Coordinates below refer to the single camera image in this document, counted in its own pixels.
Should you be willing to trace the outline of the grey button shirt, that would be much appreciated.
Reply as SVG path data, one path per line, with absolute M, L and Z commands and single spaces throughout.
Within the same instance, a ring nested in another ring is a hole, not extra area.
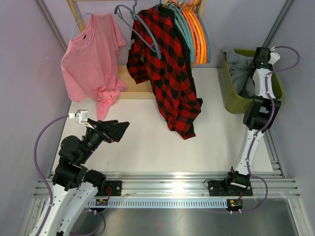
M 253 57 L 238 54 L 230 47 L 221 49 L 221 52 L 225 55 L 235 92 L 243 98 L 252 98 L 255 95 L 255 87 L 248 75 L 248 69 Z

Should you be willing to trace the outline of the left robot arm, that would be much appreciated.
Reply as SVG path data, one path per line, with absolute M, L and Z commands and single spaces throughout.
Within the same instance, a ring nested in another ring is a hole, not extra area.
M 88 170 L 85 163 L 103 142 L 119 142 L 130 125 L 128 121 L 90 118 L 78 118 L 77 123 L 86 127 L 86 133 L 81 139 L 68 136 L 62 140 L 52 184 L 45 183 L 49 192 L 48 203 L 31 232 L 32 236 L 70 235 L 88 202 L 106 191 L 106 176 Z

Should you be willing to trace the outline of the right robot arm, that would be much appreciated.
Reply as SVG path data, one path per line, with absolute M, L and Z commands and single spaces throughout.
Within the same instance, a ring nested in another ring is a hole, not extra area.
M 260 140 L 271 127 L 281 107 L 281 101 L 276 98 L 272 85 L 273 64 L 279 58 L 280 55 L 273 50 L 258 47 L 248 68 L 255 94 L 243 117 L 245 136 L 238 163 L 236 167 L 231 167 L 222 181 L 221 189 L 227 196 L 252 196 L 252 161 Z

